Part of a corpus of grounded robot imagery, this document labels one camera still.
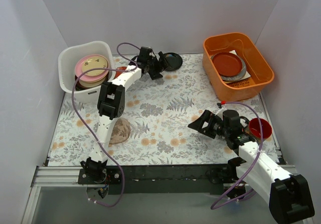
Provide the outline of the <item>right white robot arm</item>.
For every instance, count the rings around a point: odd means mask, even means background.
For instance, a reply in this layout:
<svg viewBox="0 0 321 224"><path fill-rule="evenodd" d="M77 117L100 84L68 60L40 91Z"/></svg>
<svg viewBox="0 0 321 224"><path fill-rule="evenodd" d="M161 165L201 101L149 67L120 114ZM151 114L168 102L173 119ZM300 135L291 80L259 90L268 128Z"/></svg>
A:
<svg viewBox="0 0 321 224"><path fill-rule="evenodd" d="M277 223L294 223L315 214L307 180L293 175L260 150L272 128L264 119L248 120L235 110L209 110L188 125L210 138L222 137L237 157L228 161L227 177L246 182L268 204Z"/></svg>

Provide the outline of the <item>black round plate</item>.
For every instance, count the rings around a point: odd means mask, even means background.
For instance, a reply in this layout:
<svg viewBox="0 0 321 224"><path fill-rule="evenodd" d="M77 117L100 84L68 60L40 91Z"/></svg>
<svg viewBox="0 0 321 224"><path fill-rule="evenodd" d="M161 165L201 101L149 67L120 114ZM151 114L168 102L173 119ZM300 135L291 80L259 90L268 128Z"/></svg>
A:
<svg viewBox="0 0 321 224"><path fill-rule="evenodd" d="M173 72L178 70L183 64L182 57L179 54L173 53L173 52L168 52L166 54L167 54L167 60L169 61L169 64L170 64L170 70L168 72Z"/></svg>

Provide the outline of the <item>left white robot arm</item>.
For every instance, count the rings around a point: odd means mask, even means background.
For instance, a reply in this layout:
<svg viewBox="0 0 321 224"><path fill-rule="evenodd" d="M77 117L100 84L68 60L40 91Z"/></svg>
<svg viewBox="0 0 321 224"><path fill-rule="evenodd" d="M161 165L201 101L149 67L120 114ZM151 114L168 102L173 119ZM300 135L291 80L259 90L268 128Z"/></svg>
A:
<svg viewBox="0 0 321 224"><path fill-rule="evenodd" d="M107 180L105 166L112 158L107 154L105 145L108 145L115 123L124 112L125 92L143 75L148 74L153 80L159 79L162 78L161 73L170 67L165 54L160 51L158 55L152 56L151 48L142 47L137 58L131 60L125 70L118 69L120 75L117 78L102 83L97 102L99 125L97 133L93 134L98 147L94 148L86 161L81 162L84 174L94 183Z"/></svg>

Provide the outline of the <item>cream plate with flowers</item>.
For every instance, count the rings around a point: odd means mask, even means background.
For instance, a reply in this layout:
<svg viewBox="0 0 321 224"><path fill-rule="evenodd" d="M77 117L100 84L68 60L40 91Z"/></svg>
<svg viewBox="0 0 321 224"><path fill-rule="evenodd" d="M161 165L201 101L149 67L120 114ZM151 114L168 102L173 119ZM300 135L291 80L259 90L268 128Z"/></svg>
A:
<svg viewBox="0 0 321 224"><path fill-rule="evenodd" d="M98 70L92 70L86 73L87 76L94 77L98 75L104 74L105 70L102 70L102 68L108 67L108 61L105 57L100 55L93 55L93 56L87 56L83 59L83 63L81 64L81 70L82 72L86 72L88 70L98 68Z"/></svg>

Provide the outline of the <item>pink round plate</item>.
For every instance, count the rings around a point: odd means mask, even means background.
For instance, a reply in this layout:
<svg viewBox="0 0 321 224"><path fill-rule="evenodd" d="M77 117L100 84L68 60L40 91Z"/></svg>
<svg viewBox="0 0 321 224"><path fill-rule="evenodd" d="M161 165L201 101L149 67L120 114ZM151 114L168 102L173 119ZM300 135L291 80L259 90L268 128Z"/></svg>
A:
<svg viewBox="0 0 321 224"><path fill-rule="evenodd" d="M84 73L84 72L82 72L82 70L81 70L81 64L83 63L83 59L84 58L86 58L87 56L85 56L85 57L83 57L82 59L80 59L79 61L78 61L78 63L76 64L76 66L75 66L75 75L77 76L77 77L79 77L82 73ZM106 75L108 73L108 70L105 70L105 72L104 72L104 74L102 74L102 75Z"/></svg>

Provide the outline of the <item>large yellow round plate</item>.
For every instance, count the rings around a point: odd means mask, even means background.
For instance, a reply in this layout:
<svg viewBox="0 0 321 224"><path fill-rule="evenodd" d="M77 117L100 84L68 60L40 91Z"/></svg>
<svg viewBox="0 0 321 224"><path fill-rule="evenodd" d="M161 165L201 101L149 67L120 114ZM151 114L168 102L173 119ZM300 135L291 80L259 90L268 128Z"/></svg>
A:
<svg viewBox="0 0 321 224"><path fill-rule="evenodd" d="M83 80L78 80L78 85L80 85L84 89L89 89L89 88L93 88L93 87L97 87L97 86L101 85L105 79L106 78L104 77L96 82L86 82Z"/></svg>

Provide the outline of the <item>red rimmed round plate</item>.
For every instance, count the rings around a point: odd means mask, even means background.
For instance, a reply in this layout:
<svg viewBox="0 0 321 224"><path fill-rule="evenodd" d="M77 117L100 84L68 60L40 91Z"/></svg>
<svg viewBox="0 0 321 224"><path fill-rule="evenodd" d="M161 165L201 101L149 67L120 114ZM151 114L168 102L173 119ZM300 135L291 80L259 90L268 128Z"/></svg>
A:
<svg viewBox="0 0 321 224"><path fill-rule="evenodd" d="M107 78L108 78L108 74L101 75L101 76L84 75L78 80L76 86L81 89L94 88L102 84L103 81Z"/></svg>

